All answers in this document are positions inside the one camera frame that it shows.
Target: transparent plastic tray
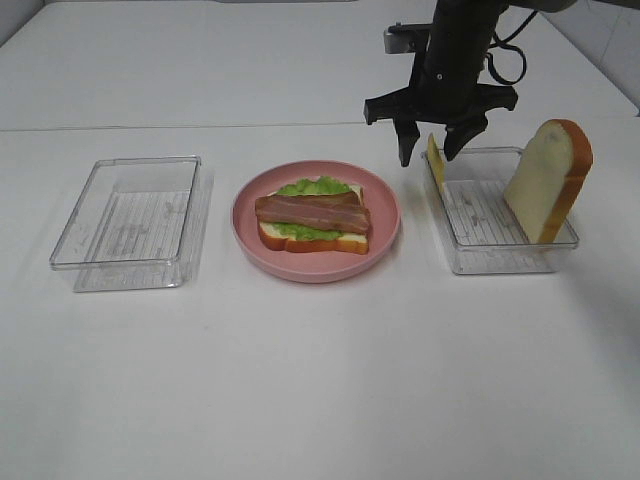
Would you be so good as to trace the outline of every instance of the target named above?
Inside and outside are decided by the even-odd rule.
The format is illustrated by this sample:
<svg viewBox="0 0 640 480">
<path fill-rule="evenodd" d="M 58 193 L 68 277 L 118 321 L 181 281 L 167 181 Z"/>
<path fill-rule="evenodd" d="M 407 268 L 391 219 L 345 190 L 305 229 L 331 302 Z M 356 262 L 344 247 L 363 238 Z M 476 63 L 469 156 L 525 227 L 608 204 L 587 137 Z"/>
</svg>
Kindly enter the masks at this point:
<svg viewBox="0 0 640 480">
<path fill-rule="evenodd" d="M 75 292 L 177 287 L 200 256 L 198 157 L 96 162 L 49 259 Z"/>
<path fill-rule="evenodd" d="M 504 202 L 521 154 L 516 147 L 462 150 L 445 166 L 442 194 L 425 162 L 427 194 L 454 273 L 556 272 L 577 248 L 578 235 L 568 221 L 553 243 L 529 243 Z"/>
</svg>

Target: sandwich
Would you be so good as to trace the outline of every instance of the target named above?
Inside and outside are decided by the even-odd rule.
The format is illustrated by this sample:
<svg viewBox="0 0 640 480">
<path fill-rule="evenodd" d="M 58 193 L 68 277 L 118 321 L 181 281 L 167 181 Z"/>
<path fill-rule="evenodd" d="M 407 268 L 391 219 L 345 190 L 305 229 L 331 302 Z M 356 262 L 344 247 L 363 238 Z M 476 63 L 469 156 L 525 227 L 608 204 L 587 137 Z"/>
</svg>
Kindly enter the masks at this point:
<svg viewBox="0 0 640 480">
<path fill-rule="evenodd" d="M 554 241 L 592 163 L 591 144 L 575 122 L 540 126 L 503 193 L 529 242 Z"/>
<path fill-rule="evenodd" d="M 302 178 L 255 201 L 258 235 L 271 250 L 366 254 L 371 230 L 360 185 Z"/>
</svg>

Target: cable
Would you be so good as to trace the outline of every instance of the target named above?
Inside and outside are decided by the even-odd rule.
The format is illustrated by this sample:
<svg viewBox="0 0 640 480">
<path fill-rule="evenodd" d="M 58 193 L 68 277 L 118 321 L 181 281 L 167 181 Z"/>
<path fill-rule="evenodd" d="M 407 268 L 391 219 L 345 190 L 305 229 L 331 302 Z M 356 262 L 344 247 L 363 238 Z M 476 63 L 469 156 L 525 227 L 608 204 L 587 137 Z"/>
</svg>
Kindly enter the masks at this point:
<svg viewBox="0 0 640 480">
<path fill-rule="evenodd" d="M 498 82 L 501 85 L 515 85 L 516 83 L 518 83 L 520 80 L 522 80 L 525 76 L 525 74 L 527 73 L 527 57 L 525 56 L 524 52 L 522 51 L 522 49 L 520 47 L 517 47 L 515 45 L 510 45 L 509 42 L 511 40 L 513 40 L 514 38 L 516 38 L 520 32 L 522 32 L 522 30 L 525 29 L 525 27 L 527 25 L 529 25 L 529 23 L 531 22 L 531 20 L 533 20 L 533 18 L 538 14 L 537 10 L 534 10 L 533 12 L 531 12 L 531 14 L 525 19 L 524 22 L 522 22 L 522 24 L 516 28 L 516 30 L 509 35 L 508 37 L 506 37 L 505 39 L 501 39 L 498 34 L 496 34 L 494 32 L 493 34 L 493 41 L 494 43 L 489 44 L 489 48 L 501 48 L 503 50 L 509 50 L 511 52 L 516 52 L 520 58 L 522 59 L 522 72 L 520 73 L 520 76 L 515 79 L 515 80 L 507 80 L 504 77 L 502 77 L 502 75 L 500 75 L 498 73 L 498 71 L 496 70 L 496 67 L 493 63 L 493 54 L 491 52 L 487 52 L 487 69 L 489 70 L 489 73 L 491 74 L 491 76 L 493 77 L 493 79 Z"/>
</svg>

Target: white wall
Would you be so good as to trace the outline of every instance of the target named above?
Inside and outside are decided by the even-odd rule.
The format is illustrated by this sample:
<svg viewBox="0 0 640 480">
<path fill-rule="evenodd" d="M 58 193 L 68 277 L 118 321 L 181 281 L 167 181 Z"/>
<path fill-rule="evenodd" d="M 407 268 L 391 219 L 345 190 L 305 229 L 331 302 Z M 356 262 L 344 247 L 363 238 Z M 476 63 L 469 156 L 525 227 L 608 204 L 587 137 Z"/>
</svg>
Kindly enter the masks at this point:
<svg viewBox="0 0 640 480">
<path fill-rule="evenodd" d="M 44 5 L 43 0 L 0 0 L 0 45 Z"/>
<path fill-rule="evenodd" d="M 640 107 L 640 10 L 578 0 L 546 16 Z"/>
</svg>

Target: bread slice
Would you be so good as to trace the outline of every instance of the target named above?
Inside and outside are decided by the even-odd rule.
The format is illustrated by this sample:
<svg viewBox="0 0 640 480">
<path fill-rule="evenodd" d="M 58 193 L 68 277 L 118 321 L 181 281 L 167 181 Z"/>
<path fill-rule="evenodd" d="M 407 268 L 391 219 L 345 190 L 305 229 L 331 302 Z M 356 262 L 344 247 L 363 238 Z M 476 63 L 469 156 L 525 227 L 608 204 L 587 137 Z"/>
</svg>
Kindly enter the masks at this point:
<svg viewBox="0 0 640 480">
<path fill-rule="evenodd" d="M 364 203 L 364 192 L 360 185 L 349 185 L 358 194 L 360 203 Z M 364 255 L 369 251 L 366 235 L 343 233 L 333 240 L 298 240 L 295 235 L 283 235 L 269 222 L 258 221 L 258 235 L 262 243 L 270 250 L 285 250 L 293 253 L 339 251 Z"/>
<path fill-rule="evenodd" d="M 504 199 L 531 243 L 551 243 L 593 163 L 591 144 L 571 120 L 543 123 L 525 147 Z"/>
</svg>

